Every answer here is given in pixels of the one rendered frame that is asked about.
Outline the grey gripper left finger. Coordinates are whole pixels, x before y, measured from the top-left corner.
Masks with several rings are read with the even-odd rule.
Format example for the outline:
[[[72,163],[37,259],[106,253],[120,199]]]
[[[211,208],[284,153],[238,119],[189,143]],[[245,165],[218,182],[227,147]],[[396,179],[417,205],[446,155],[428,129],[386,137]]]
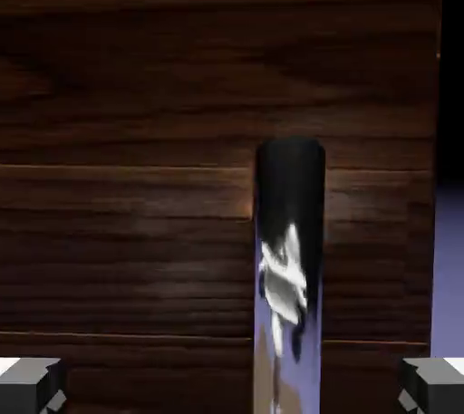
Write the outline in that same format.
[[[0,357],[0,414],[63,414],[65,385],[59,358]]]

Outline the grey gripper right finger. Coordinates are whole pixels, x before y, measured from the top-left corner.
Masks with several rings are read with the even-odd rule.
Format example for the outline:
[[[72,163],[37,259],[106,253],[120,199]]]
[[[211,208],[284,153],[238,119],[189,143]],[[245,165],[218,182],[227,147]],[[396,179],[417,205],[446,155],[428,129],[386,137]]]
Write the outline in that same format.
[[[402,414],[464,414],[464,358],[404,358]]]

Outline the dark wood cabinet door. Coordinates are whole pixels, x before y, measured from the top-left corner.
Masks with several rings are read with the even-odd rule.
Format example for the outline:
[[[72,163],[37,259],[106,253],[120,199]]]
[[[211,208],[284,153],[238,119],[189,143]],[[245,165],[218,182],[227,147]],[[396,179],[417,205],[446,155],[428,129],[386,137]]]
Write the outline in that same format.
[[[0,0],[0,162],[432,164],[439,0]]]
[[[0,165],[0,330],[252,333],[250,168]],[[424,342],[432,176],[326,175],[323,335]]]
[[[399,414],[399,366],[424,342],[326,340],[322,414]],[[0,356],[56,357],[66,414],[252,414],[248,338],[0,331]]]

